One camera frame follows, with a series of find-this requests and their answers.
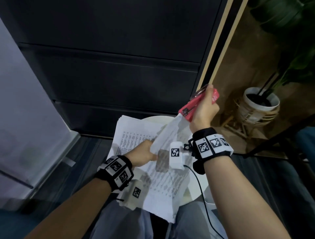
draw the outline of person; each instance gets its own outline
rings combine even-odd
[[[209,85],[190,124],[192,133],[211,127],[211,121],[219,111],[219,106],[211,103],[212,94],[213,86]],[[125,154],[133,167],[157,160],[157,156],[150,152],[151,144],[151,141],[145,140]],[[230,157],[219,156],[204,162],[203,166],[229,239],[290,238],[276,214]],[[82,238],[111,191],[107,181],[94,178],[56,208],[26,238]],[[181,206],[170,238],[210,238],[210,235],[218,238],[209,233],[210,226],[203,207],[201,202]],[[131,211],[120,207],[114,200],[103,209],[91,238],[125,237],[153,238],[150,215],[139,208]]]

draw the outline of flower pot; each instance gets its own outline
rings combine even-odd
[[[253,102],[251,99],[248,98],[247,95],[257,94],[259,91],[260,91],[260,88],[258,87],[247,88],[244,91],[243,99],[241,100],[239,104],[239,108],[238,108],[238,118],[240,118],[242,122],[245,122],[245,123],[258,122],[268,112],[271,112],[280,104],[279,98],[274,93],[271,93],[267,97],[267,100],[270,103],[270,106],[262,106],[260,104]]]

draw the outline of striped carpet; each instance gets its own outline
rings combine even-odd
[[[42,220],[64,200],[86,184],[106,158],[112,141],[81,137],[67,154],[75,161],[61,163],[34,198],[21,211]],[[315,235],[315,202],[294,168],[284,160],[265,157],[233,161],[283,222],[293,239]]]

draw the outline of person's right arm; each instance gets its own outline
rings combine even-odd
[[[190,124],[192,133],[210,127],[219,111],[212,105],[212,86],[206,90]],[[230,157],[204,163],[209,187],[229,239],[289,239],[285,227]]]

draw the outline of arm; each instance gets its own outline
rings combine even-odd
[[[210,127],[219,111],[212,105],[212,87],[198,106],[191,131]],[[221,156],[204,163],[209,187],[230,239],[287,238],[290,236],[273,210],[236,167],[231,158]]]
[[[125,156],[133,166],[156,160],[157,155],[150,153],[151,144],[151,141],[145,140]],[[25,239],[82,238],[111,191],[107,181],[94,178],[49,214]]]

